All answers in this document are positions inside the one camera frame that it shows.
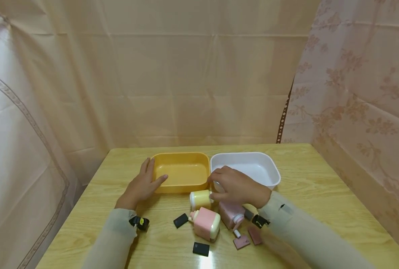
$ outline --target black clip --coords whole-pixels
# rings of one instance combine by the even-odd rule
[[[137,227],[140,231],[146,231],[149,227],[150,220],[146,218],[141,218],[139,216],[135,216],[129,220],[129,223]]]
[[[259,216],[259,215],[255,215],[255,216],[252,218],[252,222],[253,222],[254,225],[258,226],[259,229],[261,229],[262,226],[264,226],[264,225],[269,225],[269,224],[270,224],[269,221],[267,221],[265,218],[262,218],[262,217]]]

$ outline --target white plastic tray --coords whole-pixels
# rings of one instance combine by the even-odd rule
[[[262,152],[219,153],[211,157],[211,172],[225,165],[245,173],[254,181],[270,189],[273,189],[281,181],[280,173],[274,161],[270,156]],[[218,182],[214,182],[214,188],[218,192],[224,192]]]

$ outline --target fabric backdrop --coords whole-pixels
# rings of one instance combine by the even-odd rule
[[[80,186],[0,17],[0,268],[35,267]]]
[[[274,142],[319,2],[0,0],[0,268],[112,148]]]
[[[324,0],[282,142],[311,142],[399,243],[399,0]]]

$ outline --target sleeve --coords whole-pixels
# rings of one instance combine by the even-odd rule
[[[271,232],[289,244],[312,268],[374,268],[347,241],[278,192],[258,210]]]
[[[83,269],[125,268],[129,248],[137,236],[136,228],[129,223],[134,216],[134,210],[117,208],[111,211],[84,261]]]

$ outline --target wrist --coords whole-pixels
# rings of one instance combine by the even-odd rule
[[[138,199],[133,196],[122,195],[116,202],[114,208],[122,208],[128,210],[136,210],[138,205]]]
[[[270,188],[261,185],[255,195],[252,197],[250,204],[256,207],[256,209],[264,207],[271,197],[271,192],[272,191]]]

